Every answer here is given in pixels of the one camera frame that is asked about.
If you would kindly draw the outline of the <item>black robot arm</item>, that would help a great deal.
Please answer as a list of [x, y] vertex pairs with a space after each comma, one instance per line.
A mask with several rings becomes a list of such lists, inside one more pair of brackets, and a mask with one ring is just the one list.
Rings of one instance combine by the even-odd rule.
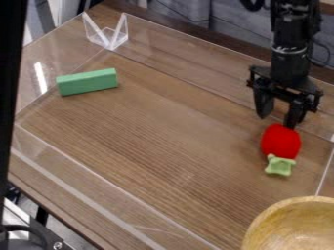
[[318, 111], [323, 91], [308, 78], [314, 35], [320, 29], [319, 0], [271, 0], [274, 33], [270, 67], [250, 67], [255, 112], [270, 115], [275, 100], [288, 104], [283, 125], [294, 129], [308, 112]]

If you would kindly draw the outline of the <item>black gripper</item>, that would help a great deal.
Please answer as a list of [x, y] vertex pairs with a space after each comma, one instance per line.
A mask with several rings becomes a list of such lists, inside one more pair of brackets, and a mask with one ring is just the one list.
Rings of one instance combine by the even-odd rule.
[[272, 47], [271, 65], [250, 67], [248, 87], [252, 89], [255, 113], [266, 118], [276, 99], [290, 104], [284, 126], [294, 129], [300, 123], [303, 112], [316, 112], [323, 91], [308, 79], [312, 48]]

